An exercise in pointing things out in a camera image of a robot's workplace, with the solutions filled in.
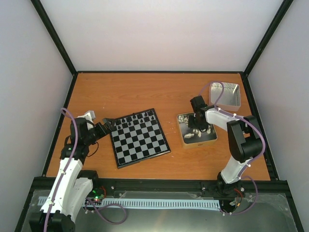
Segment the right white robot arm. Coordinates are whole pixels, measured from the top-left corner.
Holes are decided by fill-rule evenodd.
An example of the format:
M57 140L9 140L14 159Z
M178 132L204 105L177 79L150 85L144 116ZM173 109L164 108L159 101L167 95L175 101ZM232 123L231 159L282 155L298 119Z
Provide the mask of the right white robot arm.
M266 142L254 116L239 116L216 106L193 107L188 126L192 129L207 129L210 124L227 131L231 157L218 173L216 191L222 196L230 194L241 180L251 163L264 154Z

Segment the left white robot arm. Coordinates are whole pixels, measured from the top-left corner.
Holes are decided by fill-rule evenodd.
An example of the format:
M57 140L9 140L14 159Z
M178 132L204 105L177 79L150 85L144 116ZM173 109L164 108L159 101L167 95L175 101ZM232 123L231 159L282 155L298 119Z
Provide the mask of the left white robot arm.
M89 147L116 130L115 120L103 119L94 123L94 112L89 111L71 121L70 136L65 140L60 155L60 166L47 197L39 210L32 213L29 225L33 232L73 232L80 208L88 194L100 190L98 173L83 170Z

